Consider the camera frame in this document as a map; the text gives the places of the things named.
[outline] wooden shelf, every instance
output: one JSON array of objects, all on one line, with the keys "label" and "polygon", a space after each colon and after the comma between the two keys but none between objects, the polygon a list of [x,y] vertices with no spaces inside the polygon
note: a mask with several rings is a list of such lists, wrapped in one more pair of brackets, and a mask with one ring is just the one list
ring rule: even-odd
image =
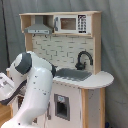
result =
[{"label": "wooden shelf", "polygon": [[68,36],[85,36],[92,37],[91,34],[73,34],[73,33],[52,33],[53,35],[68,35]]},{"label": "wooden shelf", "polygon": [[95,14],[101,13],[101,11],[81,11],[81,12],[46,12],[46,13],[23,13],[19,15],[76,15],[76,14]]}]

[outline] oven door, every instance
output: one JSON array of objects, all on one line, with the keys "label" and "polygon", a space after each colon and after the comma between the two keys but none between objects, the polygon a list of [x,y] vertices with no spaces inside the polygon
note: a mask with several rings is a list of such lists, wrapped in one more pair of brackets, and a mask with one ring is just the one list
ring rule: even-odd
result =
[{"label": "oven door", "polygon": [[78,15],[55,15],[55,33],[78,33]]}]

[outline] black faucet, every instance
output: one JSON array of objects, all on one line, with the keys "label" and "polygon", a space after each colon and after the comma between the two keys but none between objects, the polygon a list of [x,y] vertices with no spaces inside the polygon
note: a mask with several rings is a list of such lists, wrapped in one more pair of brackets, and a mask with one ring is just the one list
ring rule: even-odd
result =
[{"label": "black faucet", "polygon": [[82,51],[82,52],[80,52],[80,53],[78,54],[78,63],[75,65],[75,67],[77,68],[77,70],[83,70],[83,69],[85,69],[85,64],[86,64],[86,62],[84,62],[84,64],[82,64],[82,63],[80,62],[80,57],[81,57],[82,54],[86,54],[86,55],[89,57],[90,65],[93,65],[92,56],[91,56],[88,52]]}]

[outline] cabinet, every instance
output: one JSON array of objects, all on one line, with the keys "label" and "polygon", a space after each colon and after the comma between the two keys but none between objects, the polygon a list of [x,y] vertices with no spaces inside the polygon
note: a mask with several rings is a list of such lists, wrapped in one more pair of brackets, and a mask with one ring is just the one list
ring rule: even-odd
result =
[{"label": "cabinet", "polygon": [[81,103],[81,89],[53,83],[48,128],[82,128]]}]

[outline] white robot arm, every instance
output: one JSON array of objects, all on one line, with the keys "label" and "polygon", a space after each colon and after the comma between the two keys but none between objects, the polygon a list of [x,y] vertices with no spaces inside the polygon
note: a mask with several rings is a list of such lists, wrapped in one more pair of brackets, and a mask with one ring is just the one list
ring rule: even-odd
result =
[{"label": "white robot arm", "polygon": [[55,73],[56,69],[52,64],[33,52],[22,53],[16,58],[10,67],[14,90],[7,96],[8,99],[3,96],[1,103],[7,104],[14,99],[26,80],[27,89],[18,113],[1,128],[37,128],[32,126],[32,122],[47,110]]}]

